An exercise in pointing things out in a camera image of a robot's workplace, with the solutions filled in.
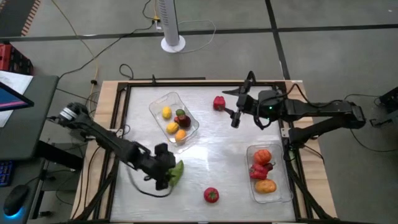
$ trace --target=plastic container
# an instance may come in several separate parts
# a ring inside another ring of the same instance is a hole
[[[169,106],[172,109],[172,117],[168,120],[163,119],[162,117],[162,110],[165,106]],[[176,116],[175,111],[178,109],[183,109],[185,114],[191,119],[191,126],[187,129],[184,129],[187,132],[187,135],[179,142],[175,140],[175,134],[169,134],[166,132],[166,126],[170,122],[173,122],[173,119]],[[155,100],[149,105],[149,110],[163,133],[166,135],[167,139],[172,143],[176,143],[178,145],[184,144],[187,140],[193,137],[193,134],[199,128],[199,122],[192,116],[185,104],[182,103],[179,95],[176,92],[170,92]]]
[[[267,149],[272,159],[270,163],[274,164],[274,168],[268,172],[267,179],[273,180],[276,183],[276,191],[268,194],[259,194],[256,192],[255,184],[258,180],[251,179],[250,186],[251,195],[257,203],[270,203],[270,202],[289,202],[293,198],[293,193],[289,187],[289,181],[287,178],[287,172],[285,168],[285,161],[283,160],[284,152],[282,148],[277,144],[265,144],[258,146],[250,146],[246,152],[246,158],[248,160],[248,175],[250,167],[254,163],[254,153],[260,149]]]

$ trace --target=gray floor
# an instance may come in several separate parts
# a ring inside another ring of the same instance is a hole
[[[79,34],[130,32],[149,23],[141,15],[145,0],[57,1]],[[180,21],[211,19],[218,29],[267,28],[270,22],[263,0],[176,0]],[[398,21],[397,1],[295,0],[272,1],[278,27],[352,26]],[[147,9],[152,15],[152,5]],[[211,29],[208,24],[185,24],[182,29]],[[64,18],[49,0],[43,0],[28,36],[72,35]],[[204,44],[209,35],[187,36],[187,49]],[[353,30],[281,33],[292,79],[304,80],[313,101],[343,98],[350,93],[380,95],[398,83],[398,30]],[[121,80],[118,68],[128,63],[136,78],[207,77],[244,78],[253,70],[261,79],[283,79],[272,34],[220,34],[201,51],[170,55],[160,49],[159,37],[124,39],[99,59],[103,80]],[[99,52],[113,40],[89,40]],[[36,72],[60,75],[90,59],[77,40],[15,42],[32,59]],[[94,65],[68,75],[59,87],[88,96]],[[382,113],[372,98],[350,98],[363,106],[368,118]],[[82,100],[57,92],[50,114],[71,101]],[[396,128],[369,126],[355,131],[377,150],[397,148]],[[65,129],[46,124],[42,135],[52,142],[70,142]],[[359,146],[345,129],[320,138],[326,172],[338,216],[357,222],[396,223],[398,213],[398,153],[379,153]],[[67,209],[59,212],[68,213]]]

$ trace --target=monitor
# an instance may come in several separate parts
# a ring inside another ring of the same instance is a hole
[[[0,111],[16,110],[34,106],[33,101],[0,82]]]

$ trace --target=keyboard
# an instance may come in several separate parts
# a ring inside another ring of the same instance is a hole
[[[0,187],[6,187],[11,184],[11,172],[14,168],[12,161],[0,161]]]

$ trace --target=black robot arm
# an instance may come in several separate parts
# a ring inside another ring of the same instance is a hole
[[[268,127],[271,122],[278,119],[293,122],[303,117],[331,117],[306,128],[289,129],[289,144],[300,147],[309,139],[317,138],[329,131],[338,128],[359,129],[366,123],[361,107],[352,102],[333,100],[329,103],[311,103],[307,100],[305,103],[300,100],[287,99],[287,95],[295,86],[301,92],[297,84],[293,84],[291,89],[284,94],[277,90],[260,91],[258,100],[256,100],[248,95],[250,87],[255,84],[254,74],[250,72],[243,86],[237,90],[223,92],[238,96],[236,102],[238,110],[235,112],[226,108],[232,119],[232,127],[239,126],[241,113],[253,115],[255,124],[261,129]],[[259,118],[266,118],[269,123],[264,126]]]
[[[145,146],[119,138],[114,132],[94,122],[88,116],[86,106],[80,103],[68,104],[53,120],[63,127],[79,129],[86,136],[94,136],[103,149],[114,152],[122,162],[126,164],[130,162],[135,170],[140,169],[148,175],[148,178],[156,180],[157,190],[169,186],[171,177],[168,175],[168,170],[175,167],[175,157],[167,150],[166,143],[156,145],[155,156],[152,156]]]

